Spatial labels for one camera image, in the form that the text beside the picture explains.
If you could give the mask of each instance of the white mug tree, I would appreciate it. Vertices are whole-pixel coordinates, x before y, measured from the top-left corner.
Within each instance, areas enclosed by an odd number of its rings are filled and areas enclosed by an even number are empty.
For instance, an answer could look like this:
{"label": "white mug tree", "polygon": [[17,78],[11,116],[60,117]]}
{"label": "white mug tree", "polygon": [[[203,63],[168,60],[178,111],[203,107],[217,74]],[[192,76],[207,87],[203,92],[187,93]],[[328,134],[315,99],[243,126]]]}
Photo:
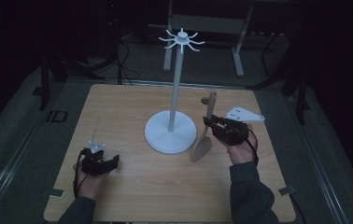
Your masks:
{"label": "white mug tree", "polygon": [[191,46],[192,44],[201,45],[203,42],[195,42],[191,39],[197,36],[197,33],[188,36],[187,33],[180,30],[177,35],[166,31],[171,37],[170,39],[160,38],[162,41],[174,41],[165,49],[170,49],[177,45],[176,51],[176,67],[174,73],[174,86],[171,109],[159,112],[153,115],[145,127],[145,136],[148,143],[156,150],[174,154],[188,149],[196,138],[196,126],[187,115],[177,111],[177,98],[179,93],[179,82],[182,71],[184,48],[188,46],[194,51],[199,51]]}

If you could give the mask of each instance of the black cable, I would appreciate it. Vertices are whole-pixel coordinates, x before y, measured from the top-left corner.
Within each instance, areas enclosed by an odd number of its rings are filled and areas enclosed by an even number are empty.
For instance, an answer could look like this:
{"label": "black cable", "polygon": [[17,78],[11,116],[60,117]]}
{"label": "black cable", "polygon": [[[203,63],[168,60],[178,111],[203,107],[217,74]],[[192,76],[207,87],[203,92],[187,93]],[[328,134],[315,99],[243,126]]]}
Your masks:
{"label": "black cable", "polygon": [[247,141],[247,143],[249,144],[249,146],[251,147],[251,149],[252,149],[252,151],[254,152],[254,153],[256,153],[256,148],[254,147],[254,146],[252,146],[252,144],[250,143],[250,141],[247,139],[246,140]]}
{"label": "black cable", "polygon": [[110,77],[110,78],[107,78],[105,79],[104,81],[100,82],[99,84],[106,84],[108,81],[111,81],[111,80],[114,80],[116,79],[117,77]]}
{"label": "black cable", "polygon": [[130,71],[130,72],[136,73],[136,77],[134,77],[132,79],[138,79],[139,76],[140,76],[139,72],[137,72],[137,71],[135,71],[133,69],[130,69],[130,68],[126,67],[126,66],[123,66],[123,70],[127,70],[127,71]]}
{"label": "black cable", "polygon": [[124,76],[127,78],[128,82],[130,83],[130,85],[133,85],[133,83],[131,82],[130,78],[127,76],[126,71],[124,70],[124,67],[122,67],[122,71],[124,73]]}
{"label": "black cable", "polygon": [[74,194],[75,194],[75,198],[78,197],[78,169],[80,169],[80,158],[81,155],[83,154],[83,151],[80,151],[80,153],[78,154],[78,161],[77,161],[77,165],[75,168],[75,180],[74,180]]}
{"label": "black cable", "polygon": [[255,141],[256,141],[256,150],[258,150],[258,146],[259,146],[259,143],[258,143],[258,138],[256,137],[256,134],[254,132],[252,132],[250,129],[248,129],[249,132],[251,132],[253,134],[253,136],[255,137]]}
{"label": "black cable", "polygon": [[80,182],[80,184],[78,185],[78,190],[80,189],[81,184],[83,184],[83,182],[86,180],[87,176],[89,176],[89,175],[84,176],[83,180],[82,180],[82,181]]}
{"label": "black cable", "polygon": [[[113,8],[115,8],[116,6],[112,0],[111,1],[102,1],[102,3],[103,3],[103,6],[102,6],[103,16],[105,18],[104,23],[106,23],[107,27],[109,27],[109,29],[107,29],[107,30],[110,32],[111,38],[115,38],[116,36],[113,35],[115,32],[115,29],[113,29],[113,27],[110,27],[110,26],[111,26],[111,24],[113,24],[116,21],[116,17],[111,15],[112,13],[115,13],[113,11]],[[104,51],[105,36],[106,36],[106,33],[105,33],[105,31],[103,31],[103,42],[102,42],[102,45],[99,49],[100,55]],[[112,57],[112,55],[106,55],[105,60],[100,63],[93,64],[93,65],[83,65],[83,66],[95,71],[95,70],[107,67],[108,65],[112,64],[114,61],[115,61],[115,59]]]}
{"label": "black cable", "polygon": [[118,66],[119,66],[119,72],[118,72],[118,85],[122,85],[122,69],[123,69],[123,66],[124,66],[124,63],[126,62],[127,60],[127,57],[128,55],[130,54],[130,49],[128,48],[128,46],[126,44],[124,44],[122,41],[120,42],[126,49],[127,49],[127,53],[126,55],[124,56],[124,59],[122,62],[120,62],[119,60],[119,56],[117,57],[117,62],[118,62]]}

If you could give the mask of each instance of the sleeve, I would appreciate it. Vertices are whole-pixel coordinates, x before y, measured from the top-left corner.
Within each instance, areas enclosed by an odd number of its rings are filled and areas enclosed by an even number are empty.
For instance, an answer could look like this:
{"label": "sleeve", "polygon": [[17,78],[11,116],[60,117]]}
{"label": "sleeve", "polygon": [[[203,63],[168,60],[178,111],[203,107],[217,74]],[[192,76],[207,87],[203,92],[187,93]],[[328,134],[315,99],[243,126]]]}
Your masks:
{"label": "sleeve", "polygon": [[92,223],[95,201],[89,198],[76,198],[57,223]]}
{"label": "sleeve", "polygon": [[279,223],[272,210],[275,196],[259,179],[255,162],[230,167],[233,223]]}

